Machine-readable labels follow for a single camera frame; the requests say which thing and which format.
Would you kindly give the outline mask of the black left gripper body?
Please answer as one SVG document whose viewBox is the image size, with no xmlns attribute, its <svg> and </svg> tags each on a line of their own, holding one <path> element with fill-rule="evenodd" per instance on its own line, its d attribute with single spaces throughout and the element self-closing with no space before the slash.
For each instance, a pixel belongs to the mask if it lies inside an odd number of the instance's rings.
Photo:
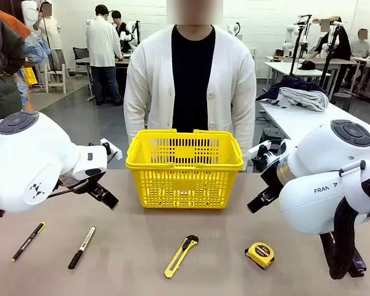
<svg viewBox="0 0 370 296">
<path fill-rule="evenodd" d="M 89 193 L 96 189 L 102 188 L 99 180 L 106 174 L 106 172 L 98 173 L 92 176 L 87 176 L 86 179 L 76 180 L 67 175 L 59 177 L 58 184 L 67 189 L 73 189 L 74 193 Z"/>
</svg>

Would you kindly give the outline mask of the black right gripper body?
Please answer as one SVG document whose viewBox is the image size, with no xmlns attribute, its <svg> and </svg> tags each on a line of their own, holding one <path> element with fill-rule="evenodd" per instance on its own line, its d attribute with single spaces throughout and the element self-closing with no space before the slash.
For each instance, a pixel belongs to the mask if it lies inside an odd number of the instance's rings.
<svg viewBox="0 0 370 296">
<path fill-rule="evenodd" d="M 275 160 L 270 163 L 261 173 L 262 180 L 268 186 L 263 192 L 263 198 L 278 198 L 279 194 L 284 187 L 278 178 L 278 165 L 280 161 Z"/>
</svg>

